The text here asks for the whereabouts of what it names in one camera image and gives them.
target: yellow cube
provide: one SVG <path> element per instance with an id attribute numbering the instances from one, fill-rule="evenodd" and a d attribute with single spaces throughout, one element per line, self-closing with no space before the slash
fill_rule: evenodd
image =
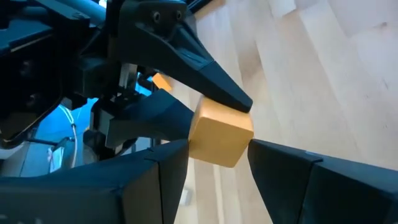
<path id="1" fill-rule="evenodd" d="M 158 88 L 162 88 L 169 93 L 172 91 L 172 86 L 164 75 L 156 73 L 156 75 L 152 77 L 152 81 Z"/>
<path id="2" fill-rule="evenodd" d="M 253 135 L 249 113 L 203 96 L 191 123 L 189 154 L 212 164 L 234 167 Z"/>

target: cable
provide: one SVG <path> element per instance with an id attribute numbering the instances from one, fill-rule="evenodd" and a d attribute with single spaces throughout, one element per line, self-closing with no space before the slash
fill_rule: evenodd
<path id="1" fill-rule="evenodd" d="M 76 157 L 77 157 L 77 134 L 76 134 L 76 125 L 72 124 L 73 135 L 75 136 L 75 150 L 73 151 L 73 159 L 72 159 L 72 168 L 75 167 Z"/>
<path id="2" fill-rule="evenodd" d="M 65 116 L 68 118 L 70 125 L 72 127 L 72 130 L 73 130 L 73 136 L 75 138 L 75 150 L 73 150 L 72 167 L 71 168 L 74 168 L 76 165 L 76 158 L 77 158 L 77 133 L 76 133 L 75 120 L 73 119 L 72 113 L 70 112 L 70 110 L 68 108 L 64 108 L 62 105 L 59 105 L 58 107 L 61 108 L 61 110 L 65 113 Z"/>
<path id="3" fill-rule="evenodd" d="M 78 124 L 79 124 L 79 125 L 82 125 L 82 126 L 85 126 L 85 125 L 86 125 L 86 124 L 83 123 L 83 122 L 79 122 L 78 119 L 75 120 L 75 124 L 76 124 L 76 126 L 77 126 Z M 58 134 L 58 133 L 67 132 L 68 130 L 69 130 L 69 128 L 65 128 L 65 129 L 62 129 L 62 130 L 59 130 L 59 131 L 51 131 L 51 132 L 48 132 L 48 133 L 41 133 L 41 135 L 43 135 L 43 136 L 53 136 L 53 135 L 56 135 L 56 134 Z"/>
<path id="4" fill-rule="evenodd" d="M 73 124 L 72 119 L 69 117 L 69 114 L 68 114 L 67 111 L 63 108 L 63 106 L 59 105 L 58 107 L 63 111 L 63 113 L 65 113 L 65 116 L 68 118 L 69 123 L 70 123 L 70 124 Z"/>

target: light wood surface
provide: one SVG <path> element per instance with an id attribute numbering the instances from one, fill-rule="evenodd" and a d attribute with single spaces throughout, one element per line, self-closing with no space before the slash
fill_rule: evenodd
<path id="1" fill-rule="evenodd" d="M 358 25 L 364 12 L 344 2 L 214 0 L 198 36 L 254 100 L 255 138 L 398 170 L 398 2 L 366 0 L 387 16 Z M 172 93 L 193 110 L 200 97 L 178 82 Z M 188 166 L 193 198 L 175 223 L 272 223 L 246 153 L 234 169 Z"/>

